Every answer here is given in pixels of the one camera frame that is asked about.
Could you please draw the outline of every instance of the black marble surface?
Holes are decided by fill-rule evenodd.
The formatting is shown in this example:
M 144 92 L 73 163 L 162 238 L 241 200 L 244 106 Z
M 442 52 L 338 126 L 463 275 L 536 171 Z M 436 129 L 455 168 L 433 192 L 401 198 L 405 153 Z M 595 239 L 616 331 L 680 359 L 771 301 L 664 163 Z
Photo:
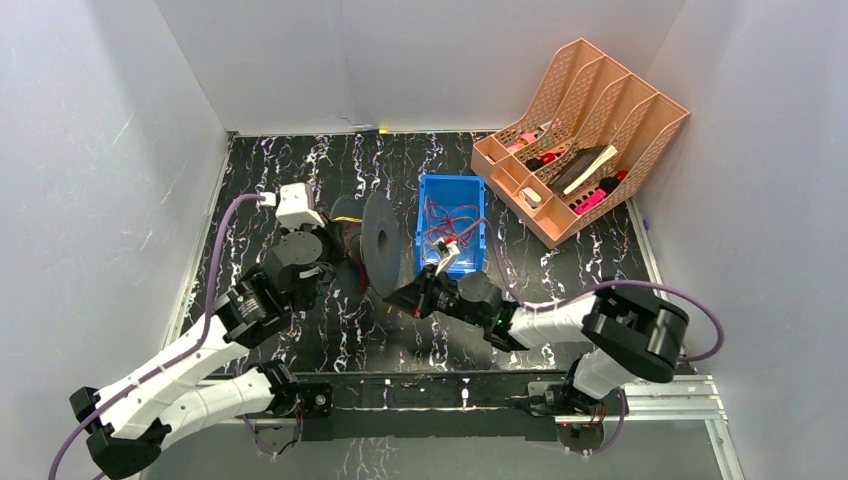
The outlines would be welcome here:
M 471 150 L 485 133 L 323 135 L 237 138 L 233 141 L 206 248 L 183 323 L 185 331 L 203 311 L 211 246 L 230 202 L 244 192 L 272 191 L 308 182 L 319 208 L 329 210 L 342 194 L 386 192 L 405 242 L 400 282 L 413 277 L 412 245 L 418 215 L 418 179 L 424 173 L 472 175 Z M 272 209 L 239 209 L 229 226 L 217 278 L 222 293 L 279 239 Z M 486 217 L 498 240 L 487 237 L 485 270 L 502 285 L 493 260 L 503 245 L 510 279 L 525 300 L 561 299 L 615 276 L 648 280 L 630 217 L 620 205 L 553 250 L 545 247 L 487 189 Z M 437 314 L 413 319 L 381 300 L 346 291 L 338 282 L 321 292 L 318 305 L 296 315 L 291 329 L 269 339 L 239 362 L 282 358 L 295 372 L 459 371 L 566 369 L 589 344 L 559 344 L 528 352 L 495 351 L 479 329 Z M 219 373 L 231 373 L 233 364 Z

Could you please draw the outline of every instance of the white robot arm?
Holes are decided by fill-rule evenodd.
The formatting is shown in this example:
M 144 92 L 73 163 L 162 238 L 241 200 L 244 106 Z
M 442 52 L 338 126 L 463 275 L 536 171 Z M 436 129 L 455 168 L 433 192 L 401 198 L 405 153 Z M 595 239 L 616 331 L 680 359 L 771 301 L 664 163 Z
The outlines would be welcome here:
M 674 377 L 689 317 L 650 290 L 614 287 L 565 306 L 519 305 L 504 300 L 483 272 L 451 280 L 426 265 L 387 302 L 416 317 L 442 312 L 483 329 L 503 351 L 560 342 L 591 342 L 598 349 L 577 359 L 565 382 L 528 385 L 528 408 L 536 415 L 590 414 L 613 389 L 634 378 L 657 383 Z
M 290 324 L 292 312 L 311 309 L 320 285 L 332 275 L 327 265 L 350 258 L 350 242 L 344 236 L 358 233 L 313 210 L 307 184 L 286 185 L 276 195 L 255 197 L 261 205 L 277 207 L 276 217 L 285 229 L 281 244 L 215 301 L 208 322 L 203 318 L 195 322 L 174 343 L 111 385 L 82 387 L 71 395 L 71 407 L 80 422 L 100 412 L 85 426 L 86 443 L 92 459 L 109 478 L 137 473 L 177 440 L 236 415 L 282 414 L 296 404 L 316 416 L 328 414 L 329 402 L 316 399 L 329 398 L 332 388 L 299 384 L 276 361 L 215 386 L 197 388 L 221 365 L 279 334 Z

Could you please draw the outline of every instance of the pink marker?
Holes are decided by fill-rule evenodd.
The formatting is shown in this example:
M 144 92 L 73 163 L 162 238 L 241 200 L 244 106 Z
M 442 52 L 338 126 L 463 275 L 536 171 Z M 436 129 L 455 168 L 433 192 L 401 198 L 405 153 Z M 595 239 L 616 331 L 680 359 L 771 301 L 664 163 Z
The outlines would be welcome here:
M 574 208 L 574 213 L 576 213 L 577 215 L 583 215 L 584 213 L 589 211 L 590 208 L 601 203 L 601 200 L 606 197 L 607 192 L 599 188 L 595 190 L 595 193 L 589 195 L 589 198 L 587 198 L 584 202 L 582 202 L 580 205 L 577 205 L 577 207 Z

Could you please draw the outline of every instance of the white wall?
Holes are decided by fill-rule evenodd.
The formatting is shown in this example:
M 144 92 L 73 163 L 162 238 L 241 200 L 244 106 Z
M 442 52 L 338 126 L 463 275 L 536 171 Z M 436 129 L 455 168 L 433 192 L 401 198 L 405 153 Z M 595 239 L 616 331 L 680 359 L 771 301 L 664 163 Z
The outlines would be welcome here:
M 664 280 L 725 321 L 706 370 L 753 480 L 848 467 L 847 8 L 690 0 L 647 76 L 692 117 L 639 205 Z
M 152 0 L 4 2 L 0 112 L 0 476 L 45 478 L 68 395 L 161 347 L 226 135 Z
M 257 134 L 501 128 L 581 36 L 645 73 L 685 0 L 156 2 L 224 127 Z

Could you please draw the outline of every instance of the red wire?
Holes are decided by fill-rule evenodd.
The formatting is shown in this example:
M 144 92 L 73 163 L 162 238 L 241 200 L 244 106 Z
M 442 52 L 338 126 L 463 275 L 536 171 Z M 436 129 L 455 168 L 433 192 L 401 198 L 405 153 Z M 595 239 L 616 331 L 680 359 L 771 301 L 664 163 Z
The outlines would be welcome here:
M 430 226 L 426 233 L 426 238 L 429 243 L 434 243 L 439 238 L 452 237 L 462 247 L 467 247 L 469 245 L 468 238 L 470 237 L 470 232 L 467 235 L 458 235 L 467 228 L 467 225 L 465 228 L 460 228 L 460 223 L 467 222 L 468 225 L 470 225 L 477 220 L 480 217 L 479 207 L 476 205 L 460 205 L 459 207 L 454 208 L 452 212 L 448 213 L 444 207 L 430 200 L 430 197 L 426 197 L 424 199 L 424 210 L 427 215 L 427 224 Z M 463 210 L 473 210 L 474 216 L 468 214 L 460 215 Z
M 347 231 L 350 230 L 354 225 L 359 225 L 359 222 L 350 222 L 345 227 L 344 233 L 342 234 L 342 238 L 345 241 L 345 249 L 348 251 L 348 255 L 353 258 L 353 263 L 356 264 L 356 268 L 359 269 L 359 292 L 364 293 L 368 288 L 368 276 L 365 274 L 365 266 L 362 265 L 362 261 L 359 260 L 356 254 L 350 248 L 350 245 L 347 243 Z

